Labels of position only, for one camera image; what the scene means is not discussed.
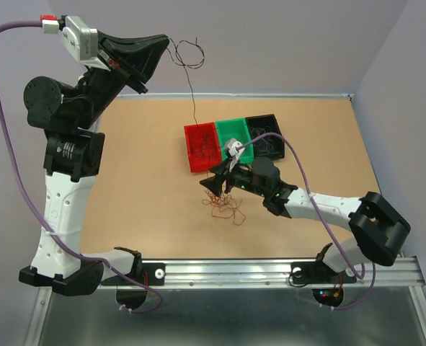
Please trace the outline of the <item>red plastic bin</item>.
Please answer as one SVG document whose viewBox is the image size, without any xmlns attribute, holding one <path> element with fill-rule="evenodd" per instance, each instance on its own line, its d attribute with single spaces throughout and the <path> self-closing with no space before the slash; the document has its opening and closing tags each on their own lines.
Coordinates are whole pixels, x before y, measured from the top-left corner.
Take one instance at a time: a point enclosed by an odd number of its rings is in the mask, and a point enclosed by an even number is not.
<svg viewBox="0 0 426 346">
<path fill-rule="evenodd" d="M 222 162 L 221 148 L 215 123 L 184 127 L 190 171 L 200 173 Z"/>
</svg>

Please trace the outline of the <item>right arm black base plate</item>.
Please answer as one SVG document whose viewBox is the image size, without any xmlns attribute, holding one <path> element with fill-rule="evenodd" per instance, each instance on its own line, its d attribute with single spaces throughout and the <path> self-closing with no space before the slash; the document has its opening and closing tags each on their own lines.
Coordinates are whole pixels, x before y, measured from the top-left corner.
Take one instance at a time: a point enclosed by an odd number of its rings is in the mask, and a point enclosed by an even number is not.
<svg viewBox="0 0 426 346">
<path fill-rule="evenodd" d="M 293 262 L 289 275 L 290 283 L 296 286 L 329 285 L 335 283 L 356 283 L 345 271 L 335 272 L 322 262 Z"/>
</svg>

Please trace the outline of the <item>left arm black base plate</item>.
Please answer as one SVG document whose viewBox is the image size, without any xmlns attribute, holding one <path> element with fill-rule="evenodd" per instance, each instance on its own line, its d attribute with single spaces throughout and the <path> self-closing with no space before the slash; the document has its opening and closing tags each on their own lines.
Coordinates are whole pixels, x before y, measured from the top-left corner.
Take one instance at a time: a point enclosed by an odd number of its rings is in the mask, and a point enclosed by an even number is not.
<svg viewBox="0 0 426 346">
<path fill-rule="evenodd" d="M 144 262 L 137 275 L 126 274 L 129 278 L 148 286 L 163 286 L 166 275 L 166 264 L 163 262 Z M 127 280 L 114 275 L 101 282 L 103 286 L 132 285 Z"/>
</svg>

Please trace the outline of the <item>green plastic bin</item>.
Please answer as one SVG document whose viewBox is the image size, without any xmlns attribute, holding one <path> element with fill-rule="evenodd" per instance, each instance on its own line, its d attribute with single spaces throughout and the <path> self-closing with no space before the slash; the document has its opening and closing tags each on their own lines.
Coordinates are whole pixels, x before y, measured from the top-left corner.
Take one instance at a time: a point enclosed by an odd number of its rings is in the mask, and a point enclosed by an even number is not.
<svg viewBox="0 0 426 346">
<path fill-rule="evenodd" d="M 235 138 L 242 144 L 251 141 L 247 123 L 244 118 L 220 120 L 215 122 L 215 125 L 221 147 L 222 160 L 225 160 L 227 157 L 226 152 L 223 150 L 223 148 L 228 140 Z"/>
</svg>

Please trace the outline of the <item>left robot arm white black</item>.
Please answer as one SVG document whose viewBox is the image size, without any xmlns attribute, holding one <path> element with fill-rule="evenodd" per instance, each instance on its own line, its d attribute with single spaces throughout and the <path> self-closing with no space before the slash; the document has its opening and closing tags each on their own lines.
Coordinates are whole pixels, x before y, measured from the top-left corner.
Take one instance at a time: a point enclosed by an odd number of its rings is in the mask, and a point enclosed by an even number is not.
<svg viewBox="0 0 426 346">
<path fill-rule="evenodd" d="M 81 231 L 105 144 L 105 135 L 92 126 L 124 87 L 146 93 L 169 38 L 117 38 L 95 29 L 65 28 L 60 40 L 86 72 L 75 86 L 39 76 L 25 87 L 27 122 L 47 139 L 46 202 L 37 251 L 19 280 L 63 296 L 84 296 L 114 276 L 127 284 L 144 279 L 139 252 L 116 247 L 82 254 Z"/>
</svg>

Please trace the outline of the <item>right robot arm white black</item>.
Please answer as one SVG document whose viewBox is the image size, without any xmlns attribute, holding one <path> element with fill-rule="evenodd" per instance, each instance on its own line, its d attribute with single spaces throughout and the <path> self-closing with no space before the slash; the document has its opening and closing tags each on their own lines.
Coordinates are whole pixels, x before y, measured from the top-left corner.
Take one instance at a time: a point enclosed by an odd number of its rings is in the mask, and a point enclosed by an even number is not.
<svg viewBox="0 0 426 346">
<path fill-rule="evenodd" d="M 231 159 L 210 169 L 211 177 L 200 184 L 216 197 L 236 187 L 262 197 L 263 206 L 275 216 L 321 221 L 352 233 L 344 242 L 331 241 L 314 262 L 301 265 L 298 276 L 307 283 L 330 281 L 349 265 L 371 262 L 392 266 L 407 239 L 411 226 L 379 193 L 363 197 L 336 197 L 315 194 L 290 185 L 280 170 L 266 157 L 251 165 L 233 164 Z"/>
</svg>

